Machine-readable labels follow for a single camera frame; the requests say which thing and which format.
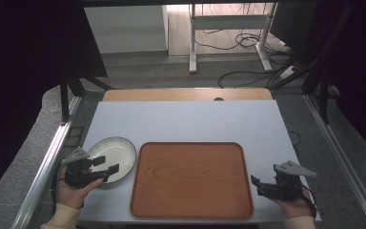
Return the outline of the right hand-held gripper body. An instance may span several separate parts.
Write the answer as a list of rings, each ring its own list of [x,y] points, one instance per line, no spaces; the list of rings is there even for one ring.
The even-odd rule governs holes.
[[[315,177],[313,172],[291,160],[274,165],[275,184],[263,183],[256,180],[256,191],[259,196],[293,201],[303,195],[303,186],[300,177]]]

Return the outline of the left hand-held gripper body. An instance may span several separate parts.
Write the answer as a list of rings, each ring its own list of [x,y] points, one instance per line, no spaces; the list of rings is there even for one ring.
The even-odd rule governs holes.
[[[83,188],[100,178],[104,182],[108,180],[106,171],[90,171],[93,165],[89,156],[86,151],[78,147],[61,161],[61,164],[66,166],[65,182],[71,187]]]

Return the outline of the white plate with dark rim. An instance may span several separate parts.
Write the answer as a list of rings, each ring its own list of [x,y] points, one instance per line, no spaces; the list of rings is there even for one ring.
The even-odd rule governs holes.
[[[137,152],[133,144],[124,137],[107,137],[94,144],[88,151],[89,159],[104,156],[105,162],[93,166],[91,169],[96,171],[106,171],[110,167],[117,165],[117,173],[110,175],[108,183],[116,182],[125,177],[133,168]]]

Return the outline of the brown wooden tray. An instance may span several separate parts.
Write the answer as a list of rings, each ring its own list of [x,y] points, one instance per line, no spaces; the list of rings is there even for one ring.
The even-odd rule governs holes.
[[[139,153],[131,212],[144,219],[248,219],[245,157],[234,142],[148,142]]]

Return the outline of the person's left hand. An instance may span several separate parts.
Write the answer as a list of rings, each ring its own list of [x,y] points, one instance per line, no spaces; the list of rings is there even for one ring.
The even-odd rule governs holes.
[[[90,191],[100,187],[103,180],[100,178],[88,184],[83,188],[73,188],[65,182],[66,169],[60,171],[60,179],[57,181],[56,187],[56,202],[62,205],[80,210],[84,205],[84,199]]]

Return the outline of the person's right hand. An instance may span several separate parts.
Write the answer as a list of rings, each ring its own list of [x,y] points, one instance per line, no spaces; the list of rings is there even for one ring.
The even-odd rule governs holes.
[[[282,209],[286,219],[311,217],[313,215],[313,210],[302,198],[298,198],[293,201],[283,201],[272,198],[272,201]]]

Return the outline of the black metal stand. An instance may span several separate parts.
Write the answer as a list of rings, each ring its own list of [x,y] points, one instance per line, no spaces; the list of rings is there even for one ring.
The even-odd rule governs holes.
[[[96,77],[83,76],[90,83],[99,88],[108,91],[112,90],[112,87],[103,81],[97,79]],[[66,76],[61,78],[60,86],[60,98],[61,98],[61,124],[65,125],[71,119],[71,108],[69,100],[69,92],[74,96],[81,97],[85,93],[85,88],[82,85],[82,81],[79,77]]]
[[[308,57],[309,61],[297,72],[290,74],[288,77],[281,79],[271,86],[272,89],[279,89],[306,74],[307,78],[302,84],[301,91],[304,94],[312,94],[316,87],[319,87],[318,113],[326,124],[329,123],[327,116],[329,83],[325,71],[329,63],[329,54],[355,6],[355,2],[346,0],[341,8],[332,16],[330,23],[319,32],[317,38],[298,52],[295,57],[291,57],[284,66],[289,67],[302,56]]]

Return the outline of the white mat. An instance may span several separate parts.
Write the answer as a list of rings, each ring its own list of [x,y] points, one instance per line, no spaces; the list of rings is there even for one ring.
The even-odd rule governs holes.
[[[297,161],[274,100],[101,102],[83,148],[109,136],[122,136],[136,148],[146,142],[236,142],[244,150],[248,173],[272,183],[273,166]],[[143,219],[130,210],[135,171],[89,193],[79,217],[105,223],[245,224],[281,222],[277,204],[251,189],[254,213],[248,219]]]

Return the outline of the dark curtain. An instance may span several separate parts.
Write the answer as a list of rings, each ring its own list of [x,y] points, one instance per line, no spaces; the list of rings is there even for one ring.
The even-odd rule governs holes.
[[[347,4],[353,10],[324,59],[324,75],[339,90],[337,107],[366,140],[366,0],[317,0],[310,36],[330,29]]]
[[[0,179],[45,92],[71,77],[106,75],[81,0],[0,0]]]

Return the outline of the white power strip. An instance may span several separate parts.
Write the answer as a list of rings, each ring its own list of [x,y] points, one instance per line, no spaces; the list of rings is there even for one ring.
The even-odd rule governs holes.
[[[296,72],[297,71],[297,68],[295,67],[295,66],[290,66],[289,68],[287,68],[281,75],[280,75],[280,77],[282,78],[282,79],[284,79],[284,78],[286,78],[286,77],[288,77],[288,76],[290,76],[291,74],[293,74],[294,72]]]

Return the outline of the white cabinet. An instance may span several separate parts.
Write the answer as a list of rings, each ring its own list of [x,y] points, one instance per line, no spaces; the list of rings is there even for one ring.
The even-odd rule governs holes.
[[[85,13],[101,53],[168,49],[165,6],[85,8]]]

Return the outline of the aluminium rail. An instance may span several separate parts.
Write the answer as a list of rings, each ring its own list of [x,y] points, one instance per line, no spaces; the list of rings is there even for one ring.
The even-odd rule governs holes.
[[[70,109],[70,117],[64,124],[60,124],[57,128],[57,131],[51,141],[51,145],[43,158],[43,161],[34,177],[30,189],[28,190],[10,229],[27,229],[31,221],[33,212],[36,209],[37,204],[44,192],[46,184],[50,179],[55,160],[71,127],[71,123],[73,121],[80,101],[81,97],[79,96],[75,96],[71,100],[71,103],[68,106],[68,108]]]
[[[326,139],[331,152],[333,153],[337,164],[348,181],[353,193],[356,196],[357,202],[359,203],[364,215],[366,216],[366,187],[358,176],[349,158],[346,156],[342,146],[340,145],[335,133],[331,126],[327,124],[324,119],[320,116],[318,110],[318,104],[312,95],[304,95],[304,100],[308,105],[315,122],[317,123],[321,133]]]

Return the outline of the white metal desk frame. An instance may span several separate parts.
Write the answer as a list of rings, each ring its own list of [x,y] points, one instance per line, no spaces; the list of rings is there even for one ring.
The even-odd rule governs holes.
[[[189,51],[190,73],[196,73],[196,43],[195,32],[200,30],[261,30],[260,39],[255,44],[256,52],[266,72],[271,72],[272,66],[265,53],[265,45],[272,25],[275,8],[274,2],[267,14],[242,15],[195,15],[195,4],[191,4],[191,45]]]

